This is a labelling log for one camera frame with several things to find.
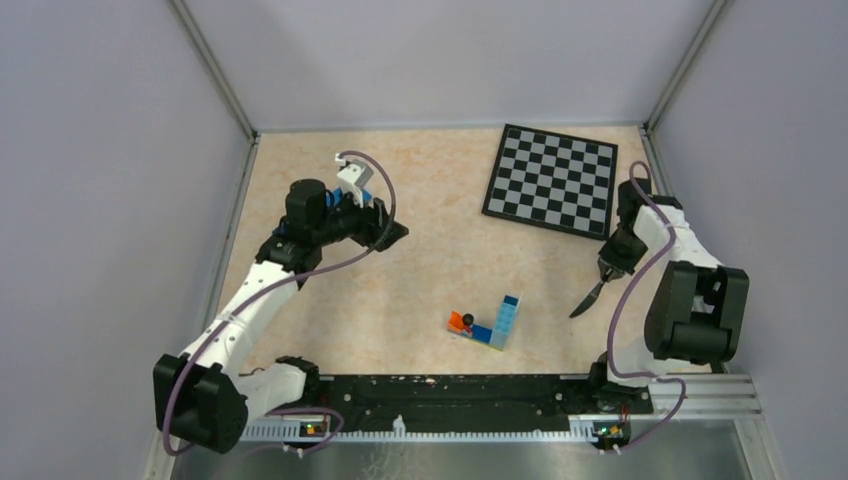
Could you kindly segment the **blue cloth napkin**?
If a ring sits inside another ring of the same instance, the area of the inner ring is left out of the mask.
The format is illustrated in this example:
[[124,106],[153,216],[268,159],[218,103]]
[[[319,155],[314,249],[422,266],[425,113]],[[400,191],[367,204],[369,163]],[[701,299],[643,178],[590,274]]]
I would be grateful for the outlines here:
[[292,229],[314,228],[326,223],[342,202],[343,194],[340,189],[325,189],[322,195],[324,206],[318,208],[316,190],[291,189],[284,200],[285,214],[279,219],[272,233],[275,236],[283,236]]

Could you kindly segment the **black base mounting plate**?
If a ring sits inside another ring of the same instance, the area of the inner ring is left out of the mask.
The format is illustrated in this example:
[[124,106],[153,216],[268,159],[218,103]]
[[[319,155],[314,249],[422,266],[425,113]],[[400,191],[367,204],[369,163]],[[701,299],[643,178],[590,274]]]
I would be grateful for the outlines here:
[[337,411],[345,433],[555,432],[573,416],[654,411],[646,388],[570,374],[322,376],[291,405]]

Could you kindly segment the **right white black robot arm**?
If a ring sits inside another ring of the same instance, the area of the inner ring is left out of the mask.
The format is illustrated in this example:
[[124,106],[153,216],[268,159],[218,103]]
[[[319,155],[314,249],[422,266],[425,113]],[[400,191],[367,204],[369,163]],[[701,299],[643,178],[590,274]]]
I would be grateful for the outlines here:
[[622,182],[618,196],[619,223],[599,252],[592,292],[625,276],[637,281],[650,267],[662,276],[641,336],[619,351],[607,348],[591,367],[586,397],[600,412],[675,369],[731,360],[750,287],[744,270],[701,244],[676,198],[653,194],[646,178]]

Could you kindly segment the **aluminium frame rail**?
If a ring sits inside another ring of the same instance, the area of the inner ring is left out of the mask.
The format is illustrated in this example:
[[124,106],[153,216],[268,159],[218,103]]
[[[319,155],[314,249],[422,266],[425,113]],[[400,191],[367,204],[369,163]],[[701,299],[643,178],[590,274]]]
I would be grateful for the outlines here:
[[337,411],[315,435],[272,415],[224,455],[171,457],[154,443],[147,479],[782,479],[746,374],[674,374],[647,388],[651,414],[571,417],[565,431],[345,433]]

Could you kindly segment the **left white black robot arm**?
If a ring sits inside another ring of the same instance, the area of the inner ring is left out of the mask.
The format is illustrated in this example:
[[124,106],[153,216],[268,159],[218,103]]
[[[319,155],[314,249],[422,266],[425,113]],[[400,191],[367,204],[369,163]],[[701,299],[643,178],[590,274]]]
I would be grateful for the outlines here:
[[385,168],[356,150],[336,154],[337,187],[293,182],[285,212],[259,247],[231,300],[179,354],[153,368],[156,426],[172,457],[193,447],[231,450],[245,427],[290,406],[308,413],[321,393],[316,367],[285,358],[257,373],[241,369],[270,322],[306,281],[390,248],[409,232]]

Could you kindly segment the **black white checkerboard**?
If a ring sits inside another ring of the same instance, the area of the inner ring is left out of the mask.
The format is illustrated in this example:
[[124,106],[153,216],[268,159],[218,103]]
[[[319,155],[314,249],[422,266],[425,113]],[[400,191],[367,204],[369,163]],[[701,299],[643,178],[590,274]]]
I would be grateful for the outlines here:
[[612,143],[506,124],[481,213],[604,241],[617,159]]

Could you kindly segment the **silver metal knife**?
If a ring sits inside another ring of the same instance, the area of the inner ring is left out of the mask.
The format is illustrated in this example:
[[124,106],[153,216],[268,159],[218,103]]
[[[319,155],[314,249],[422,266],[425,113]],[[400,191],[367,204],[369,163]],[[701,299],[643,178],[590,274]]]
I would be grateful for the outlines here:
[[608,278],[601,278],[596,285],[589,291],[586,297],[575,307],[569,315],[570,318],[577,318],[589,310],[598,300],[604,286],[609,282]]

